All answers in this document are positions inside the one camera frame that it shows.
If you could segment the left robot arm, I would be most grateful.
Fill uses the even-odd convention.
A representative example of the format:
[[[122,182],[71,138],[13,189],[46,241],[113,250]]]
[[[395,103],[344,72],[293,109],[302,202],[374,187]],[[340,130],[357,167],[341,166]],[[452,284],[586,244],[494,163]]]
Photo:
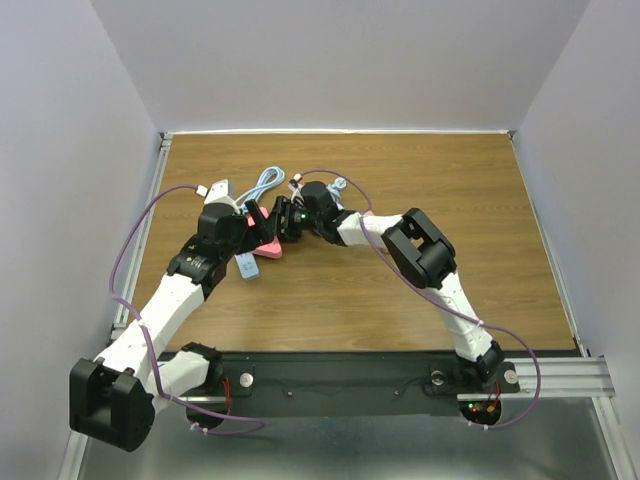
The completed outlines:
[[[158,357],[224,279],[233,257],[273,239],[256,202],[244,211],[224,202],[205,205],[195,235],[169,261],[134,321],[95,359],[80,359],[71,369],[70,428],[131,452],[169,402],[194,388],[210,394],[225,387],[222,355],[214,348],[189,343],[164,364]]]

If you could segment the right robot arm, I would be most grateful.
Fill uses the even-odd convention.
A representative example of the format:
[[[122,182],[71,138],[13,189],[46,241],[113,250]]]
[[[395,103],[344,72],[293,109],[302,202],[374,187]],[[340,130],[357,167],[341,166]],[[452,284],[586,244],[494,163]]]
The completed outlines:
[[[312,181],[289,197],[278,196],[268,220],[282,242],[296,242],[309,231],[333,245],[372,247],[402,281],[440,310],[463,384],[482,390],[495,380],[504,353],[466,296],[452,243],[422,210],[387,216],[348,210],[325,184]]]

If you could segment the white rectangular power strip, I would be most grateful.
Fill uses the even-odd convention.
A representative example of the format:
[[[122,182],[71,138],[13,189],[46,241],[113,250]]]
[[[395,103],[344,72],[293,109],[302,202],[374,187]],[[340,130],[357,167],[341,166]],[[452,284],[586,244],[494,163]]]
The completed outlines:
[[[245,281],[252,281],[260,276],[260,270],[253,253],[247,252],[235,256],[240,276]]]

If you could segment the pink triangular power strip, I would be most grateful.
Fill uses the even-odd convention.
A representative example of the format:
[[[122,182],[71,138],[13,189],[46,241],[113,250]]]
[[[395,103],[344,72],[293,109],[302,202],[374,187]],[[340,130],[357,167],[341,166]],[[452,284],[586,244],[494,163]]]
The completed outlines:
[[[248,215],[247,203],[245,203],[241,208],[241,215],[242,215],[242,217],[244,219],[244,227],[245,228],[246,228],[246,216]],[[263,213],[263,215],[265,217],[269,218],[270,213],[266,208],[260,207],[260,210],[261,210],[261,212]],[[271,259],[278,259],[278,258],[280,258],[282,256],[282,247],[280,245],[280,242],[277,239],[274,238],[272,243],[266,244],[266,245],[260,245],[258,248],[256,248],[251,253],[253,253],[254,256],[261,256],[261,257],[266,257],[266,258],[271,258]]]

